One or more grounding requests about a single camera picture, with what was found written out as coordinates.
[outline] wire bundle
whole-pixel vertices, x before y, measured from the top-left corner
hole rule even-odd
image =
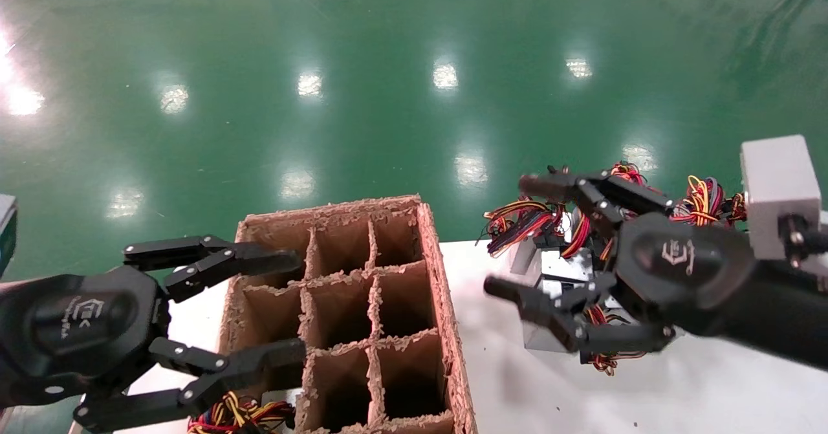
[[[621,160],[621,162],[616,163],[609,170],[609,174],[616,175],[616,177],[620,177],[634,184],[639,184],[639,186],[647,186],[647,178],[641,175],[638,166],[632,162],[624,162],[624,160]]]
[[[687,197],[675,207],[672,220],[690,225],[710,225],[726,221],[733,227],[736,221],[747,220],[745,195],[736,193],[732,198],[725,198],[725,190],[713,177],[699,180],[687,177]]]
[[[252,396],[243,396],[239,399],[235,393],[227,392],[221,402],[213,405],[201,416],[190,419],[187,433],[227,434],[250,425],[269,432],[292,418],[294,411],[287,402],[269,402],[260,407]]]
[[[671,219],[691,225],[708,225],[718,222],[721,216],[725,191],[713,177],[699,180],[695,175],[687,177],[687,197],[673,211]]]
[[[589,222],[589,218],[582,213],[582,215],[578,218],[578,225],[572,233],[572,242],[566,249],[564,249],[564,251],[561,252],[561,257],[569,259],[576,255],[578,250],[580,250],[586,243],[586,239],[589,238],[589,231],[591,231],[591,228],[592,226]]]
[[[728,199],[730,204],[730,216],[727,218],[727,223],[733,227],[737,220],[748,220],[748,207],[745,204],[745,194],[736,193],[733,198]]]
[[[550,208],[528,196],[521,196],[514,203],[484,213],[483,217],[488,219],[488,222],[480,237],[486,234],[491,237],[492,240],[487,246],[488,254],[499,257],[509,246],[521,242],[538,230],[551,226],[556,229],[557,235],[562,235],[558,233],[557,226],[561,224],[563,212],[563,206]]]
[[[609,325],[610,322],[618,321],[624,325],[629,325],[630,322],[618,315],[606,315],[601,307],[592,307],[583,312],[592,325]],[[615,375],[615,369],[618,368],[619,360],[636,360],[636,358],[643,357],[646,352],[611,352],[592,355],[592,366],[595,369],[605,373],[608,376]]]

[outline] gray metal box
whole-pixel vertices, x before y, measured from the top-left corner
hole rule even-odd
[[[742,143],[750,245],[760,259],[784,259],[778,219],[797,213],[820,225],[822,196],[801,135]]]

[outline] white table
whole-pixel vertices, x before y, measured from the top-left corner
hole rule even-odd
[[[526,351],[514,305],[488,298],[489,272],[508,275],[474,242],[441,243],[480,434],[779,434],[825,432],[828,373],[720,340],[683,336],[657,355],[619,362],[615,377],[576,355]],[[214,349],[226,283],[172,305],[169,337]],[[132,393],[183,387],[154,368]],[[169,422],[130,434],[183,434]]]

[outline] glossy floor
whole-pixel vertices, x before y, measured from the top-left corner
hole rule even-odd
[[[803,133],[828,175],[826,0],[0,0],[0,53],[6,280],[402,193],[473,239],[523,172],[625,158],[670,193],[735,188],[764,136]]]

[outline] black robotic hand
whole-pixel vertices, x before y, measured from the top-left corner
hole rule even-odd
[[[489,295],[515,302],[521,319],[548,328],[568,351],[660,351],[679,326],[828,369],[828,295],[819,278],[789,262],[757,260],[746,234],[671,222],[671,199],[606,171],[527,175],[520,189],[554,203],[573,201],[613,240],[604,271],[557,298],[486,278]],[[607,296],[638,324],[576,319]]]
[[[186,267],[163,285],[145,273],[175,266]],[[127,246],[124,265],[100,275],[0,284],[0,407],[85,393],[74,417],[92,432],[204,413],[228,390],[257,382],[265,366],[301,363],[305,346],[282,340],[227,356],[187,348],[166,339],[169,299],[184,301],[237,274],[302,266],[295,251],[211,235]],[[181,390],[122,395],[156,363],[198,379]]]

